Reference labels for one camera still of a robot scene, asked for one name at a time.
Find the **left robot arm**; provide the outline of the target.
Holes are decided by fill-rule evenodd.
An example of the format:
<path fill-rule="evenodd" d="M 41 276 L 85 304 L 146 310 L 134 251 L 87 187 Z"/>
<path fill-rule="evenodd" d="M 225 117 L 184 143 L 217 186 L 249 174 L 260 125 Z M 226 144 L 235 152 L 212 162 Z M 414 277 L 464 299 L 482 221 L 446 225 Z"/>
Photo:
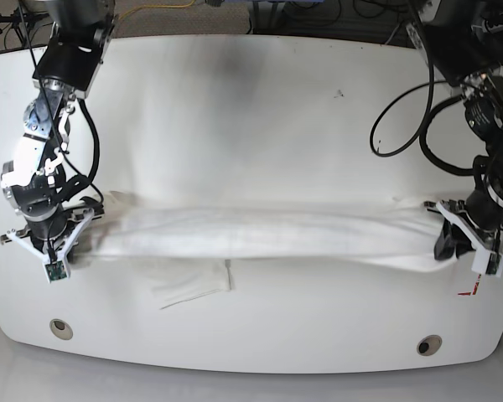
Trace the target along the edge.
<path fill-rule="evenodd" d="M 414 142 L 436 168 L 456 177 L 474 179 L 466 200 L 448 201 L 450 216 L 443 221 L 434 246 L 435 260 L 447 260 L 475 249 L 468 233 L 490 250 L 490 260 L 502 257 L 503 239 L 503 1 L 409 1 L 412 21 L 407 26 L 414 47 L 428 66 L 428 98 L 421 123 L 394 157 Z M 461 104 L 469 129 L 485 144 L 485 154 L 471 167 L 445 162 L 431 151 L 428 130 L 439 113 Z"/>

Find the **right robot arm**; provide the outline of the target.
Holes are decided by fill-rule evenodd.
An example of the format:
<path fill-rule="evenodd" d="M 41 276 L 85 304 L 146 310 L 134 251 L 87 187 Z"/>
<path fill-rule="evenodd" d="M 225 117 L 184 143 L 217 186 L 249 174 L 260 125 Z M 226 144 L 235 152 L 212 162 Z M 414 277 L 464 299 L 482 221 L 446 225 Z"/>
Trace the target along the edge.
<path fill-rule="evenodd" d="M 1 174 L 4 198 L 26 225 L 0 240 L 22 246 L 40 260 L 49 281 L 57 281 L 69 277 L 70 252 L 81 233 L 104 214 L 102 194 L 84 196 L 77 205 L 69 202 L 95 186 L 101 144 L 86 97 L 117 16 L 113 1 L 46 1 L 44 7 L 53 27 L 43 56 L 33 61 L 39 94 L 23 114 L 23 136 Z M 68 177 L 70 117 L 76 110 L 90 129 L 92 162 L 88 173 L 76 169 Z"/>

